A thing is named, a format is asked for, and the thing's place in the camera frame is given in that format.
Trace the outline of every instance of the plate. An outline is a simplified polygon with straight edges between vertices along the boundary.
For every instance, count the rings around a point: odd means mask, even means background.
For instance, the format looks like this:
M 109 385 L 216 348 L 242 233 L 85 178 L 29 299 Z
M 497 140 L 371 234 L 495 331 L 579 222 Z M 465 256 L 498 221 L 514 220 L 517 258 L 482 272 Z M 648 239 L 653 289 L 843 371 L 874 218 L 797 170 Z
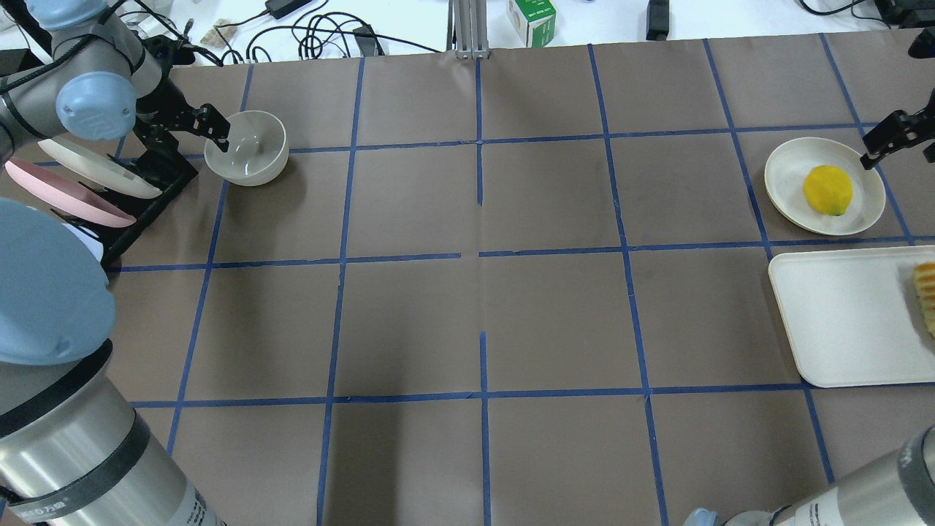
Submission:
M 851 178 L 854 198 L 844 215 L 816 212 L 802 185 L 812 168 L 833 165 Z M 784 142 L 766 162 L 766 191 L 786 219 L 806 230 L 828 236 L 850 236 L 873 226 L 883 215 L 886 191 L 876 170 L 864 169 L 860 153 L 830 139 L 803 137 Z
M 123 228 L 137 219 L 61 175 L 16 157 L 6 163 L 10 179 L 51 206 L 98 225 Z
M 39 148 L 65 168 L 125 196 L 153 199 L 163 193 L 132 171 L 70 140 L 41 140 Z
M 781 254 L 770 281 L 802 377 L 819 387 L 935 382 L 913 269 L 935 246 Z

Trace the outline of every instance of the lemon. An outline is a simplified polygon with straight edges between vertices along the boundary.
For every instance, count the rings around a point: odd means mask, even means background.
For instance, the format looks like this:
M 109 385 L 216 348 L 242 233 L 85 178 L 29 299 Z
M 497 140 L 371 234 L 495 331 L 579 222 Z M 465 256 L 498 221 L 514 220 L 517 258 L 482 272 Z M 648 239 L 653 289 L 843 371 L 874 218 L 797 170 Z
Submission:
M 851 178 L 844 170 L 831 165 L 812 168 L 802 191 L 809 205 L 825 215 L 843 215 L 854 197 Z

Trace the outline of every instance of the blue joint cap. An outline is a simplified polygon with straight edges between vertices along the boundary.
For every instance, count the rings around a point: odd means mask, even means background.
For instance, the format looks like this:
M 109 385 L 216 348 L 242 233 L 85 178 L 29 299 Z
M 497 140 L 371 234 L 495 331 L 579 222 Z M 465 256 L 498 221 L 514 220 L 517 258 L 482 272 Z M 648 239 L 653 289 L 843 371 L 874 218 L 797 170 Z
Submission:
M 89 20 L 108 7 L 107 0 L 26 0 L 29 14 L 46 31 L 57 31 Z
M 115 140 L 137 120 L 137 92 L 129 80 L 108 71 L 78 75 L 55 97 L 65 129 L 88 140 Z

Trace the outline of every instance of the metal bracket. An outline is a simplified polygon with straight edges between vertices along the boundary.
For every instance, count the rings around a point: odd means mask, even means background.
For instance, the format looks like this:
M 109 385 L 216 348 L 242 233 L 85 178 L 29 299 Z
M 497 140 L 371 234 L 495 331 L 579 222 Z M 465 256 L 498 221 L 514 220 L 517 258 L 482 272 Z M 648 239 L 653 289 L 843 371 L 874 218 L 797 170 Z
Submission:
M 448 49 L 461 59 L 487 58 L 487 0 L 448 1 Z

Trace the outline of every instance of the power adapter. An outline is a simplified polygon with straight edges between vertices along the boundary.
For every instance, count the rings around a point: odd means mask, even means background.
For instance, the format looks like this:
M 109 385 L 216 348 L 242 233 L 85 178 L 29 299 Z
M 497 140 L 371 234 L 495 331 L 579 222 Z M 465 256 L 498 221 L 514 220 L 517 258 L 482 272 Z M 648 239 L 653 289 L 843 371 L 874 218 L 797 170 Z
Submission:
M 303 7 L 312 0 L 266 0 L 266 10 L 273 18 L 279 20 L 296 9 Z

